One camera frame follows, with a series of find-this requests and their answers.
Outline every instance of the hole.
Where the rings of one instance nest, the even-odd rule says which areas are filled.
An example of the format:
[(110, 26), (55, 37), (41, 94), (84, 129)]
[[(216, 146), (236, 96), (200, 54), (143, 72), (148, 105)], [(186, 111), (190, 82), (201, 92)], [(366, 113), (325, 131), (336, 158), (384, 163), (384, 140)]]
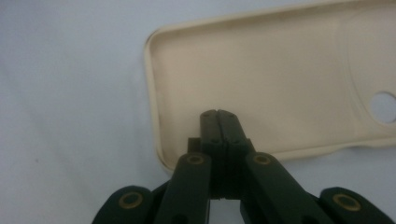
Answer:
[(319, 222), (311, 216), (303, 216), (303, 218), (301, 219), (301, 223), (302, 224), (319, 224)]
[(136, 208), (143, 202), (143, 195), (138, 192), (129, 192), (120, 197), (119, 206), (124, 209)]
[(255, 156), (253, 158), (253, 160), (261, 165), (267, 165), (267, 164), (271, 163), (271, 160), (268, 157), (262, 156), (262, 155)]
[(202, 156), (189, 156), (187, 162), (198, 165), (204, 162), (204, 158)]
[(370, 109), (373, 117), (380, 122), (396, 121), (396, 98), (388, 92), (377, 93), (370, 103)]
[(339, 206), (343, 207), (348, 211), (357, 212), (361, 210), (361, 204), (358, 201), (356, 201), (356, 199), (346, 194), (343, 193), (335, 194), (334, 196), (332, 196), (332, 200), (336, 204), (338, 204)]
[(181, 214), (172, 217), (172, 224), (188, 224), (189, 220)]

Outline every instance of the plastic tray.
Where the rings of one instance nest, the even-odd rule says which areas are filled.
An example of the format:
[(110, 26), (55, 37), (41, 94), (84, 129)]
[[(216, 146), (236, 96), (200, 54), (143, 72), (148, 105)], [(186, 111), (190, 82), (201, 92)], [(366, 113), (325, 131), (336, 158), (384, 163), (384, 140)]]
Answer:
[(145, 59), (161, 162), (174, 169), (209, 109), (281, 160), (396, 145), (371, 108), (396, 95), (395, 22), (395, 1), (338, 1), (159, 29)]

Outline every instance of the circular indentation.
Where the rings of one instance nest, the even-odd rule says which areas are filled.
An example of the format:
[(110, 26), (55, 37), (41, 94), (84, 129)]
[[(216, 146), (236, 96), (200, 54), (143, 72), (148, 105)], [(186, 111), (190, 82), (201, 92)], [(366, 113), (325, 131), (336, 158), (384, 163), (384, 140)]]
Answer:
[(143, 195), (138, 192), (129, 192), (123, 194), (119, 199), (119, 206), (123, 209), (136, 208), (143, 202)]
[(261, 165), (267, 165), (271, 163), (271, 160), (267, 156), (263, 156), (263, 155), (257, 155), (253, 158), (253, 160)]
[(303, 218), (301, 219), (301, 223), (302, 224), (319, 224), (319, 222), (311, 216), (303, 216)]
[(346, 194), (335, 194), (334, 196), (332, 196), (332, 200), (348, 211), (357, 212), (361, 210), (361, 204), (356, 199)]
[(198, 165), (204, 162), (204, 158), (202, 156), (189, 156), (187, 158), (187, 162), (194, 164), (194, 165)]
[(186, 216), (178, 214), (172, 217), (172, 224), (187, 224), (189, 220)]
[(370, 103), (370, 109), (373, 117), (380, 122), (396, 121), (396, 98), (388, 92), (377, 93)]

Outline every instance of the brass screw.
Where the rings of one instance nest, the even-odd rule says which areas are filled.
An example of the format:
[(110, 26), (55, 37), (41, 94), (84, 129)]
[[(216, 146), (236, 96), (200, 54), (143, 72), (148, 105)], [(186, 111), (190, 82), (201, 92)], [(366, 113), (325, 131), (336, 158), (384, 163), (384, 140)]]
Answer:
[(136, 208), (143, 202), (143, 195), (138, 192), (129, 192), (122, 195), (119, 199), (119, 206), (123, 209)]
[(204, 158), (202, 156), (193, 155), (187, 158), (187, 162), (190, 164), (199, 165), (204, 163)]
[(253, 160), (261, 165), (268, 165), (269, 163), (271, 163), (271, 159), (263, 155), (257, 155), (253, 158)]
[(332, 196), (332, 200), (348, 211), (357, 212), (361, 210), (361, 204), (356, 199), (346, 194), (335, 194), (334, 196)]

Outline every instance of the beige tray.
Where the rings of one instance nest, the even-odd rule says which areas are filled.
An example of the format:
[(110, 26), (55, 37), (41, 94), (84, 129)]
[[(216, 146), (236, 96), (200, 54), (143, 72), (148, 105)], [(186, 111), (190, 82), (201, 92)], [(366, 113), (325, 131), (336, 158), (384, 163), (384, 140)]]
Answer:
[(346, 1), (163, 27), (145, 51), (155, 146), (174, 169), (209, 109), (235, 113), (279, 159), (396, 145), (395, 1)]

